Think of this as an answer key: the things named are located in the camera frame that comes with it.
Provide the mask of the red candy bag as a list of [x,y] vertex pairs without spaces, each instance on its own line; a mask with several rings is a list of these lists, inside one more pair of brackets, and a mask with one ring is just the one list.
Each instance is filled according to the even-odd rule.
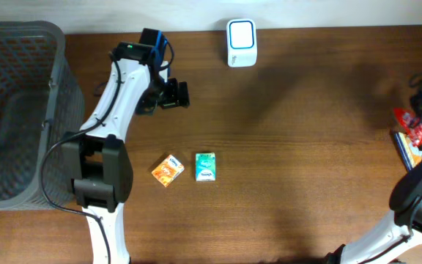
[[403,127],[413,147],[422,145],[422,123],[415,114],[406,109],[395,108],[393,110],[397,123]]

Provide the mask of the yellow snack bag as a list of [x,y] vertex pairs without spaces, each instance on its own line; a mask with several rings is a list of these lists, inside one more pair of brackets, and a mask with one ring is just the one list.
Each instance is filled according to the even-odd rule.
[[401,132],[393,133],[393,142],[407,171],[422,162],[422,144],[415,147],[408,136]]

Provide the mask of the orange tissue pack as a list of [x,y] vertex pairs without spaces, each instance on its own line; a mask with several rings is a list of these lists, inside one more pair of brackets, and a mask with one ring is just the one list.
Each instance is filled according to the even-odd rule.
[[177,158],[168,155],[152,170],[152,175],[164,187],[168,187],[184,170],[184,165]]

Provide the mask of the green tissue pack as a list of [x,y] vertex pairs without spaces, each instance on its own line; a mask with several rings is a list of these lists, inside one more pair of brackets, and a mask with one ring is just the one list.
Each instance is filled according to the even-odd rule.
[[196,154],[196,181],[206,182],[216,179],[216,157],[214,153]]

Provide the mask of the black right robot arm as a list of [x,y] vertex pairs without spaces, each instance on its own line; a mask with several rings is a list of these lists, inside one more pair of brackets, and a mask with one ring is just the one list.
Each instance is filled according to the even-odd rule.
[[410,98],[412,109],[393,111],[404,129],[394,138],[407,173],[392,190],[389,211],[362,238],[327,254],[324,263],[397,263],[401,254],[422,245],[422,72],[409,85],[417,90]]

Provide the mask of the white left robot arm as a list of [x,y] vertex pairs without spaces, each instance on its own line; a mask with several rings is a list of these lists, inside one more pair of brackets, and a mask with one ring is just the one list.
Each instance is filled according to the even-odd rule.
[[120,42],[95,110],[79,132],[64,135],[67,186],[88,221],[94,263],[130,262],[123,213],[133,185],[125,146],[132,118],[190,105],[188,85],[170,76],[171,61],[164,59],[172,50],[156,29],[144,29],[138,43]]

